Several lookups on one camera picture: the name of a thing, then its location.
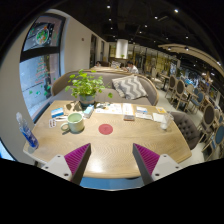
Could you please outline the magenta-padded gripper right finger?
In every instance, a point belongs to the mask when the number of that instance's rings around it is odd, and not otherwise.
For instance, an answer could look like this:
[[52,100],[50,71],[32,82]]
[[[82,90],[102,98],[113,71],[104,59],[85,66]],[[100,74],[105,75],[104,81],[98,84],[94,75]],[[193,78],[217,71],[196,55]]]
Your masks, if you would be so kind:
[[182,169],[168,154],[158,155],[136,143],[132,153],[145,185]]

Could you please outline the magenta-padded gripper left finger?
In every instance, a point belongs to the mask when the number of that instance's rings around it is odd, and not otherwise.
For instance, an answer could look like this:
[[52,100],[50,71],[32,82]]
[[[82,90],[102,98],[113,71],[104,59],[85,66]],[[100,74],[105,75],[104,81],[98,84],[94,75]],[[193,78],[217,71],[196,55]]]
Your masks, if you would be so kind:
[[79,185],[91,155],[91,144],[83,145],[66,155],[57,154],[42,169]]

